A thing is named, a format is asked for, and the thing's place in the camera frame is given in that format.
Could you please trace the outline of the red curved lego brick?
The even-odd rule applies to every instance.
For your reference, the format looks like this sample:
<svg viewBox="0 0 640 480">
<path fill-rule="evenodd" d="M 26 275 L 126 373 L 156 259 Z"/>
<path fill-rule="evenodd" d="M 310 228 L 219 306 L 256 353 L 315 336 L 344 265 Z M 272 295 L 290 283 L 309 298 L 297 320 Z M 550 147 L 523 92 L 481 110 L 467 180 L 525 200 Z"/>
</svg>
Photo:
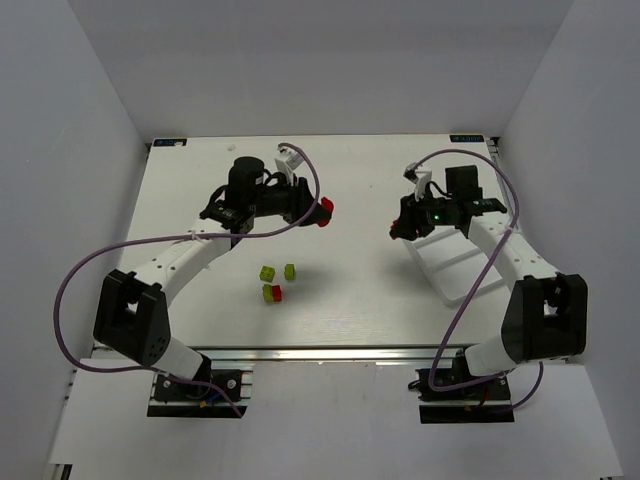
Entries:
<svg viewBox="0 0 640 480">
<path fill-rule="evenodd" d="M 335 209 L 334 203 L 329 198 L 323 197 L 320 201 L 320 206 L 322 209 L 321 213 L 330 213 L 332 219 L 332 215 Z"/>
</svg>

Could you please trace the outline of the red small lego brick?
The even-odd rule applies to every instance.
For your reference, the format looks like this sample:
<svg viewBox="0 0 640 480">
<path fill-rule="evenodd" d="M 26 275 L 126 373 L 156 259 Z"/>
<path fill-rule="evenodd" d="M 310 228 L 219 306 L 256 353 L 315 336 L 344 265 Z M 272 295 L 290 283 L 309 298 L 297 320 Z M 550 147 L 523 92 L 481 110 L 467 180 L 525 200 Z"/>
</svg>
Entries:
<svg viewBox="0 0 640 480">
<path fill-rule="evenodd" d="M 272 297 L 275 303 L 280 303 L 282 301 L 282 289 L 280 285 L 272 286 Z"/>
</svg>

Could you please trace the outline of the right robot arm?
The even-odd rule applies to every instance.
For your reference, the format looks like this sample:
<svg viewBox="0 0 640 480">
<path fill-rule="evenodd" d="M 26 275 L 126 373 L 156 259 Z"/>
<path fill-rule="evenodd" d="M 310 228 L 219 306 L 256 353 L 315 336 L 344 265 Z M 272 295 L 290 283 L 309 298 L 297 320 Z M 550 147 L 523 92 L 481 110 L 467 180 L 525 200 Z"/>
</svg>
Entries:
<svg viewBox="0 0 640 480">
<path fill-rule="evenodd" d="M 584 352 L 586 281 L 562 273 L 515 230 L 503 203 L 484 196 L 476 166 L 446 169 L 444 189 L 433 184 L 430 172 L 409 168 L 405 176 L 415 188 L 400 200 L 391 237 L 413 241 L 452 226 L 487 256 L 510 292 L 498 334 L 464 351 L 462 363 L 471 378 Z"/>
</svg>

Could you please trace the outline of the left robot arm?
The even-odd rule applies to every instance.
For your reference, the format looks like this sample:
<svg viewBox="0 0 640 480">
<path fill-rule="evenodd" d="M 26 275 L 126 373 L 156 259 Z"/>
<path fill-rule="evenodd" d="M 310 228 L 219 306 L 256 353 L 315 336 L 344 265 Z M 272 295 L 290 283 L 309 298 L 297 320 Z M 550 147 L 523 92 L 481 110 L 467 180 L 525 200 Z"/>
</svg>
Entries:
<svg viewBox="0 0 640 480">
<path fill-rule="evenodd" d="M 103 281 L 93 336 L 141 367 L 201 385 L 211 362 L 173 337 L 169 307 L 178 293 L 218 257 L 234 249 L 256 219 L 279 216 L 290 226 L 325 226 L 333 206 L 295 174 L 304 154 L 281 146 L 276 170 L 262 160 L 237 158 L 225 184 L 209 197 L 186 236 L 129 272 L 115 269 Z"/>
</svg>

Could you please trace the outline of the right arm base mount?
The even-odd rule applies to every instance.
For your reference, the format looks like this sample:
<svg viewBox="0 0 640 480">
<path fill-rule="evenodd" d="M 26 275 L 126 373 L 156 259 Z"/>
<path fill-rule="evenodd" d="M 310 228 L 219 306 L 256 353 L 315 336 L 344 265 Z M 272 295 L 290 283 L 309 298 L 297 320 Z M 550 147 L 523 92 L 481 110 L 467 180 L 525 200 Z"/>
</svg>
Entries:
<svg viewBox="0 0 640 480">
<path fill-rule="evenodd" d="M 421 424 L 513 423 L 511 392 L 505 377 L 464 389 L 436 392 L 428 385 L 429 369 L 416 371 L 407 388 L 418 395 Z"/>
</svg>

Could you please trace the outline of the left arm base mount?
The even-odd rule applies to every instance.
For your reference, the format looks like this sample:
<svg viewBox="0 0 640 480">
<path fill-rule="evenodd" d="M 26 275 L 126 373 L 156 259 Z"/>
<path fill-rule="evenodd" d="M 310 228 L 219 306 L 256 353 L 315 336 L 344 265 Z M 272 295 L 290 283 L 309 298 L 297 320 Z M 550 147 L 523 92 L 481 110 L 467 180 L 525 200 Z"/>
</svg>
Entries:
<svg viewBox="0 0 640 480">
<path fill-rule="evenodd" d="M 195 386 L 156 375 L 147 416 L 151 418 L 240 419 L 252 395 L 253 371 L 213 368 L 209 382 Z"/>
</svg>

